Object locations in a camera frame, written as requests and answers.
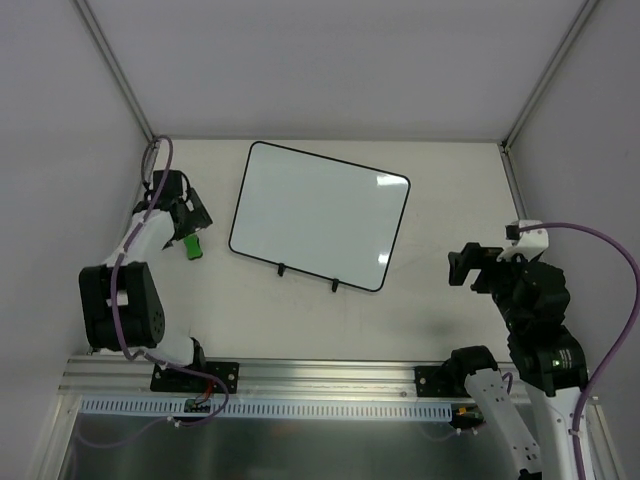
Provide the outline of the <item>green bone-shaped whiteboard eraser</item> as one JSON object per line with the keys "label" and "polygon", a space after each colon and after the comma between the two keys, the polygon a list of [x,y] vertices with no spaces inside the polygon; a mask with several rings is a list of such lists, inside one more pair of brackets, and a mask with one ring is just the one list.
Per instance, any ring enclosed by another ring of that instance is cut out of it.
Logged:
{"label": "green bone-shaped whiteboard eraser", "polygon": [[186,256],[189,261],[194,261],[203,257],[203,250],[197,234],[191,234],[183,239]]}

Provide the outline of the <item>white whiteboard with black frame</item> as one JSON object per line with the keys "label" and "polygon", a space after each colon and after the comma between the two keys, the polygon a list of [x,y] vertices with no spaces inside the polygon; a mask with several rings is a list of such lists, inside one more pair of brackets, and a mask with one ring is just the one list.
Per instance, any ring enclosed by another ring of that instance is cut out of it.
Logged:
{"label": "white whiteboard with black frame", "polygon": [[229,249],[375,293],[411,191],[405,175],[265,141],[251,144]]}

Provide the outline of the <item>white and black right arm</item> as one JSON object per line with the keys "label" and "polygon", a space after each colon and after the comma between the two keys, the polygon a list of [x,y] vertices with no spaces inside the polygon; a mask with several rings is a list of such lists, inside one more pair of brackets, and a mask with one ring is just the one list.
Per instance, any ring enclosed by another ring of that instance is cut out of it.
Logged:
{"label": "white and black right arm", "polygon": [[518,479],[592,479],[592,454],[579,400],[588,383],[586,357],[564,324],[570,301],[564,272],[518,254],[468,243],[448,255],[448,282],[488,294],[508,330],[510,358],[524,383],[536,422],[530,432],[503,391],[497,362],[485,346],[452,351],[444,362],[449,389],[470,396],[486,425],[506,448]]}

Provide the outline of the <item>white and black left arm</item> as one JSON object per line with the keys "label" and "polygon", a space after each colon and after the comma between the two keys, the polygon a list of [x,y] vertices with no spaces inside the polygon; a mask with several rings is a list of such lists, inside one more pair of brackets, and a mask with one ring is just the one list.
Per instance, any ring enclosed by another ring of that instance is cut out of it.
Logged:
{"label": "white and black left arm", "polygon": [[131,226],[116,250],[78,277],[86,337],[95,350],[127,359],[150,356],[187,391],[208,379],[204,351],[195,338],[169,330],[152,276],[152,261],[176,242],[195,239],[212,219],[187,176],[154,171],[134,207]]}

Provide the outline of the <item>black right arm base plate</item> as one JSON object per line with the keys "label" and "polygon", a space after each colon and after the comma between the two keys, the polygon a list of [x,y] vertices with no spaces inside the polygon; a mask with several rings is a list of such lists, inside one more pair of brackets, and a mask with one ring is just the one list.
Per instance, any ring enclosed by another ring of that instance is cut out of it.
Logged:
{"label": "black right arm base plate", "polygon": [[418,365],[413,368],[414,385],[418,398],[470,398],[464,381],[448,367]]}

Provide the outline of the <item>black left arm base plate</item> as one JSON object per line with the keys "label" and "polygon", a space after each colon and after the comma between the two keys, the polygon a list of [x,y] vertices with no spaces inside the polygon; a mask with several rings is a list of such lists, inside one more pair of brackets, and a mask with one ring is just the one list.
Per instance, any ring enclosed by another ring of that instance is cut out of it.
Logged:
{"label": "black left arm base plate", "polygon": [[[211,361],[205,364],[204,373],[207,377],[179,372],[175,369],[162,369],[155,366],[149,389],[159,393],[204,393],[206,388],[212,383],[210,377],[218,378],[227,388],[228,393],[234,395],[237,392],[240,364],[230,361]],[[223,393],[222,387],[213,382],[213,392]]]}

